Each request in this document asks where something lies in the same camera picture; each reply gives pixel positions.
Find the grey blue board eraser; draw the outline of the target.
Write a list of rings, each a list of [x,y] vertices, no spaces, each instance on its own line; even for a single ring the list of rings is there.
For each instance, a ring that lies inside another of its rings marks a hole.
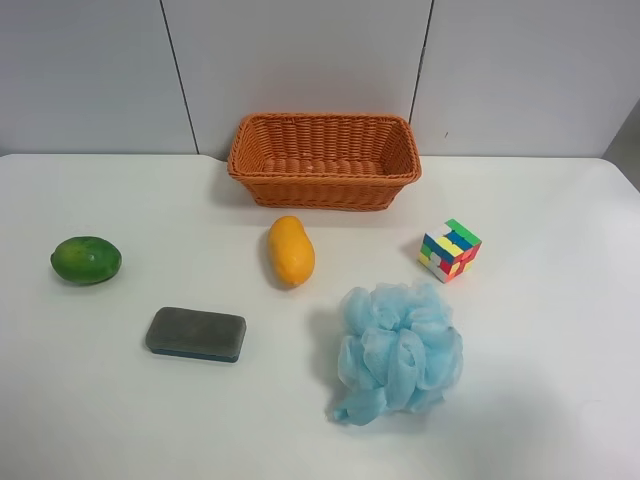
[[[246,328],[246,320],[238,315],[162,307],[144,344],[154,354],[235,363]]]

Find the yellow mango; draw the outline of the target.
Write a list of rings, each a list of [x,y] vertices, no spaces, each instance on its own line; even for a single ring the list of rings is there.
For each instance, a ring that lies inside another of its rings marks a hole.
[[[286,288],[304,284],[313,274],[314,247],[297,217],[284,216],[273,223],[267,248],[274,273]]]

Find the light blue bath loofah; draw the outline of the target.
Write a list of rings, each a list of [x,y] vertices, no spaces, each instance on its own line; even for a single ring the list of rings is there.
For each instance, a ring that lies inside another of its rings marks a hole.
[[[351,290],[337,373],[345,398],[334,421],[364,426],[395,412],[422,413],[444,401],[463,369],[452,309],[429,283]]]

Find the orange wicker basket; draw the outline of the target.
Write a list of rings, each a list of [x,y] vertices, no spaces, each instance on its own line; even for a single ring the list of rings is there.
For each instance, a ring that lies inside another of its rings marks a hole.
[[[261,206],[380,211],[421,163],[395,115],[256,113],[241,121],[227,170]]]

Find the colourful puzzle cube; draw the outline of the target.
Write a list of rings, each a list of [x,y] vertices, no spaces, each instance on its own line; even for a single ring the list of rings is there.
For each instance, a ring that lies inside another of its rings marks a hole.
[[[456,219],[449,219],[424,234],[418,261],[442,283],[466,272],[482,241]]]

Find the green lemon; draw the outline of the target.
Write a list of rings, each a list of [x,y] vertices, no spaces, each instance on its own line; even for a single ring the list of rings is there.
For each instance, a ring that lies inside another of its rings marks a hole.
[[[55,273],[75,285],[93,285],[114,277],[122,265],[122,254],[109,241],[78,236],[60,243],[50,256]]]

